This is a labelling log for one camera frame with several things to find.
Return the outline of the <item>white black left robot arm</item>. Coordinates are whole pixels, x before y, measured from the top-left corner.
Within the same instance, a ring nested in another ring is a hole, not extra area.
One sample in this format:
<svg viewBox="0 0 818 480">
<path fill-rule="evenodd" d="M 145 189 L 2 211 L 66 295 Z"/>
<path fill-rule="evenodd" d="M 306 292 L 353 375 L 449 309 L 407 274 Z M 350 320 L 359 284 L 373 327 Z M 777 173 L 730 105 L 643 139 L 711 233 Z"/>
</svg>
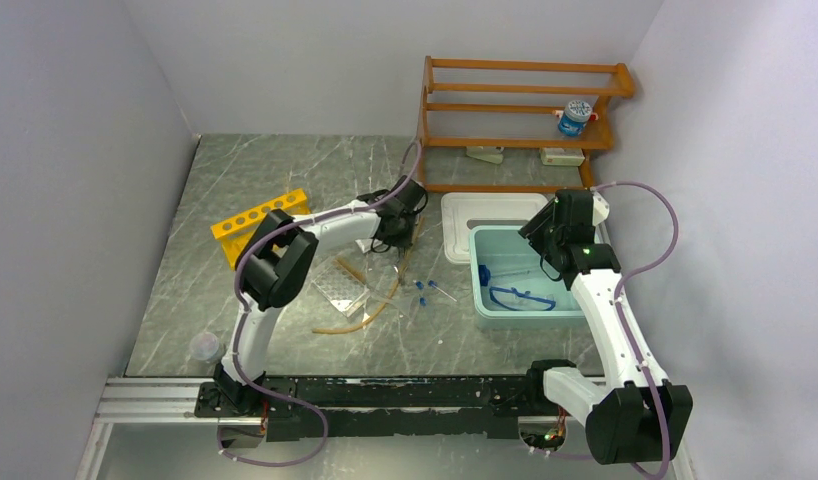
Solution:
<svg viewBox="0 0 818 480">
<path fill-rule="evenodd" d="M 266 214 L 235 263 L 239 318 L 230 349 L 213 374 L 227 408 L 246 416 L 260 406 L 258 381 L 276 322 L 304 287 L 315 255 L 367 239 L 406 249 L 427 201 L 426 189 L 402 176 L 390 189 L 319 214 L 292 216 L 281 209 Z"/>
</svg>

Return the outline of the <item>blue safety glasses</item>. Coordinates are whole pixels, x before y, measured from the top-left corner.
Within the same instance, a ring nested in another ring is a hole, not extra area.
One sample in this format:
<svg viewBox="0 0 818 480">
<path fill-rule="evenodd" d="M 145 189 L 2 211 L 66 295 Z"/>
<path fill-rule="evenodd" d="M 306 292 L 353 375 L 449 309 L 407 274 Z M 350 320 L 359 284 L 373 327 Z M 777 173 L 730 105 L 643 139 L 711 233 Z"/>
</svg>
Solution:
<svg viewBox="0 0 818 480">
<path fill-rule="evenodd" d="M 507 311 L 552 311 L 557 306 L 552 296 L 537 296 L 515 287 L 490 286 L 488 297 L 494 306 Z"/>
</svg>

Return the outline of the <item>metal crucible tongs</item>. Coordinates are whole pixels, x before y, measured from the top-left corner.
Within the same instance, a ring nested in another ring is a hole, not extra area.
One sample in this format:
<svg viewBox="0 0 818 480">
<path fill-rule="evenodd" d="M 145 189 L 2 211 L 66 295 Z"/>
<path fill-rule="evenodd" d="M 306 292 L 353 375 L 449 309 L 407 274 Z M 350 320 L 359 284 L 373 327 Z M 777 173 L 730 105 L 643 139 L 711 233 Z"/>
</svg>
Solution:
<svg viewBox="0 0 818 480">
<path fill-rule="evenodd" d="M 395 265 L 397 282 L 399 285 L 403 285 L 405 283 L 406 272 L 411 261 L 412 251 L 413 245 L 410 245 L 409 247 L 400 251 L 398 262 Z"/>
</svg>

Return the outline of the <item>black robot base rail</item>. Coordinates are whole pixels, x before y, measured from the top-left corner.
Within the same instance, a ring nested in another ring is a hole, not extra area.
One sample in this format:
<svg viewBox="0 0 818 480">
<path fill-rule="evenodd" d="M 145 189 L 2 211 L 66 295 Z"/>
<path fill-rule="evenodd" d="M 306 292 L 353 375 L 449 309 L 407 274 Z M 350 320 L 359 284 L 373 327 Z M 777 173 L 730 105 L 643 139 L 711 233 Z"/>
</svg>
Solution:
<svg viewBox="0 0 818 480">
<path fill-rule="evenodd" d="M 267 442 L 330 437 L 483 435 L 542 437 L 561 407 L 532 374 L 466 376 L 263 376 L 270 395 L 241 390 L 229 399 L 200 385 L 193 413 Z"/>
</svg>

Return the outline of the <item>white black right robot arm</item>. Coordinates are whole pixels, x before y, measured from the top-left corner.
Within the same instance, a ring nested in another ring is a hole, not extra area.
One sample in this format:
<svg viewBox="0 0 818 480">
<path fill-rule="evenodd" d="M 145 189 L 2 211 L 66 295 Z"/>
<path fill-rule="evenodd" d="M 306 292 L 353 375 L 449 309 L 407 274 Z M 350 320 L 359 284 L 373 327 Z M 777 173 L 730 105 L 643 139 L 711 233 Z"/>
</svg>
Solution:
<svg viewBox="0 0 818 480">
<path fill-rule="evenodd" d="M 575 366 L 548 361 L 541 377 L 526 385 L 524 398 L 535 413 L 547 414 L 558 406 L 579 422 L 597 463 L 630 464 L 641 470 L 647 462 L 658 462 L 652 476 L 661 478 L 677 455 L 693 399 L 689 388 L 673 383 L 656 360 L 625 288 L 633 277 L 670 256 L 679 237 L 678 218 L 669 213 L 672 233 L 665 252 L 624 272 L 612 246 L 596 240 L 598 225 L 609 216 L 601 191 L 557 191 L 519 234 L 559 274 L 584 313 L 604 383 L 595 384 Z"/>
</svg>

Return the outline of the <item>blue base graduated cylinder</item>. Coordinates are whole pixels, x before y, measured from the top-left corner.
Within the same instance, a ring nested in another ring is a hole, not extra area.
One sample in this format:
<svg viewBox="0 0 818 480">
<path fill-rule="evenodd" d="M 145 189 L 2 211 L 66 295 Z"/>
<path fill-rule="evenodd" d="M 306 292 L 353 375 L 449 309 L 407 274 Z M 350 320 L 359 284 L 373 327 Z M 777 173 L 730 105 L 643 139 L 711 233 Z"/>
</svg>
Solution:
<svg viewBox="0 0 818 480">
<path fill-rule="evenodd" d="M 518 279 L 526 278 L 533 275 L 536 268 L 514 268 L 514 269 L 496 269 L 492 270 L 489 266 L 481 264 L 478 266 L 478 278 L 481 286 L 489 286 L 493 282 L 517 281 Z"/>
</svg>

